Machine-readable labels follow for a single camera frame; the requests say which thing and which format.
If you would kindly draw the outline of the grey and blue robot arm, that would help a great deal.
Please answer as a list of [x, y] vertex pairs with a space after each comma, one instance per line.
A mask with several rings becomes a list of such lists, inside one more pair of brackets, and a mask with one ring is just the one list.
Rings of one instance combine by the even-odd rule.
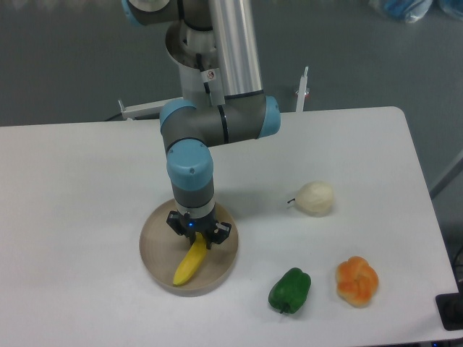
[[175, 62], [199, 77], [160, 112], [175, 209], [167, 224], [194, 242], [220, 244], [231, 225], [216, 217], [210, 149], [277, 133], [276, 99], [263, 91], [249, 1], [124, 1], [128, 18], [147, 26], [169, 22], [166, 47]]

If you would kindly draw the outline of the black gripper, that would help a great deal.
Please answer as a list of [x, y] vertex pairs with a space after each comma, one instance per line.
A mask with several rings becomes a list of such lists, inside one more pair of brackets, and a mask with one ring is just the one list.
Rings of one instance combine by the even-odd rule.
[[202, 234], [206, 249], [211, 249], [213, 244], [223, 243], [232, 230], [230, 223], [216, 220], [214, 211], [202, 218], [192, 218], [188, 213], [182, 215], [176, 210], [171, 210], [166, 223], [177, 235], [185, 236], [188, 239], [193, 239], [196, 233]]

